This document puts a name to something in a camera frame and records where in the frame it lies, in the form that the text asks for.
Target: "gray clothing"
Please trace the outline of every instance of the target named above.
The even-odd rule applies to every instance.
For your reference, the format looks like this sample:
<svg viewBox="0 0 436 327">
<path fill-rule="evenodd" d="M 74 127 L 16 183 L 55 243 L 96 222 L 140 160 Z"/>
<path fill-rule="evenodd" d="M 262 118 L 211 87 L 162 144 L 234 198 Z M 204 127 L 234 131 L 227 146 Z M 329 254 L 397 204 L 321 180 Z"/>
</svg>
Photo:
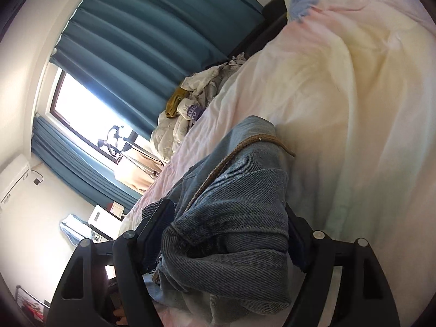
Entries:
<svg viewBox="0 0 436 327">
<path fill-rule="evenodd" d="M 154 300 L 214 324 L 250 312 L 275 314 L 291 303 L 285 211 L 288 155 L 279 146 L 258 142 L 243 149 L 184 211 L 215 166 L 256 134 L 275 135 L 274 126 L 259 117 L 246 118 L 167 195 L 177 205 L 175 220 L 162 236 L 160 286 L 145 276 Z"/>
</svg>

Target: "curtain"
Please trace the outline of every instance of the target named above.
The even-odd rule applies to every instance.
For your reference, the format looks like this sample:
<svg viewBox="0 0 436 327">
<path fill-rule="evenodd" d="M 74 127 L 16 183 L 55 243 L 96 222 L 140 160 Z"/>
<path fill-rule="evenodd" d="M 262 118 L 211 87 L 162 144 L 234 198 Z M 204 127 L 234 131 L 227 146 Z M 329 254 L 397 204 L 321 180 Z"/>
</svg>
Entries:
<svg viewBox="0 0 436 327">
<path fill-rule="evenodd" d="M 116 201 L 125 207 L 127 214 L 141 197 L 40 116 L 33 120 L 32 152 L 92 205 L 105 208 Z"/>
<path fill-rule="evenodd" d="M 150 138 L 177 85 L 263 22 L 256 0 L 83 0 L 51 62 Z"/>
</svg>

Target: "silver screw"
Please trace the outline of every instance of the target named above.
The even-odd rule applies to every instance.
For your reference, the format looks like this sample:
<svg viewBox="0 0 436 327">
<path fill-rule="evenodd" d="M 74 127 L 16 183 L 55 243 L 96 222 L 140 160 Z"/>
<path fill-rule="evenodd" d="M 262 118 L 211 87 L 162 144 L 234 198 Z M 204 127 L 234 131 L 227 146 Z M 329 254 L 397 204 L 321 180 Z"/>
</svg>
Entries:
<svg viewBox="0 0 436 327">
<path fill-rule="evenodd" d="M 135 237 L 135 234 L 136 234 L 135 231 L 129 230 L 129 231 L 126 231 L 125 233 L 123 233 L 123 237 L 127 238 L 127 239 L 131 239 L 131 238 Z"/>
<path fill-rule="evenodd" d="M 326 237 L 326 235 L 322 231 L 314 231 L 313 237 L 315 237 L 317 240 L 322 240 L 324 237 Z"/>
<path fill-rule="evenodd" d="M 88 238 L 85 238 L 84 240 L 80 241 L 80 246 L 81 247 L 88 247 L 91 244 L 91 240 Z"/>
<path fill-rule="evenodd" d="M 357 240 L 357 244 L 361 247 L 366 247 L 366 246 L 368 246 L 368 241 L 365 240 L 364 238 L 359 238 Z"/>
</svg>

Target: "wire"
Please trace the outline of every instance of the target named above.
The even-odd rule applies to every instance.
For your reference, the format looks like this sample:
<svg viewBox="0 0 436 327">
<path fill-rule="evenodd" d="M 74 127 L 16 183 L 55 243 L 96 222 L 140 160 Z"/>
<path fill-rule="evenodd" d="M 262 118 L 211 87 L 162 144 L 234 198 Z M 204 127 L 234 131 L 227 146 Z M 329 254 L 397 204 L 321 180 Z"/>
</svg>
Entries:
<svg viewBox="0 0 436 327">
<path fill-rule="evenodd" d="M 44 176 L 43 176 L 42 174 L 40 174 L 38 171 L 35 171 L 34 169 L 32 169 L 31 171 L 32 171 L 32 172 L 36 172 L 37 174 L 39 174 L 39 175 L 41 176 L 42 180 L 41 180 L 41 182 L 39 182 L 39 183 L 44 182 Z"/>
</svg>

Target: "pile of clothes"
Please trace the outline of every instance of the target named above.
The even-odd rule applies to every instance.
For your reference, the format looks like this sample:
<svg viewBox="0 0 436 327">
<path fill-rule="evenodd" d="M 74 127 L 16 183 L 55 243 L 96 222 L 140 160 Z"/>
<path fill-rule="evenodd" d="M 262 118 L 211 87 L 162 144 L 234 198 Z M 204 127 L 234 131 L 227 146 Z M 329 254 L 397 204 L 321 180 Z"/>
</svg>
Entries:
<svg viewBox="0 0 436 327">
<path fill-rule="evenodd" d="M 245 62 L 244 54 L 186 77 L 175 90 L 158 118 L 151 134 L 151 150 L 167 163 L 177 151 L 189 129 L 222 89 L 224 83 Z"/>
</svg>

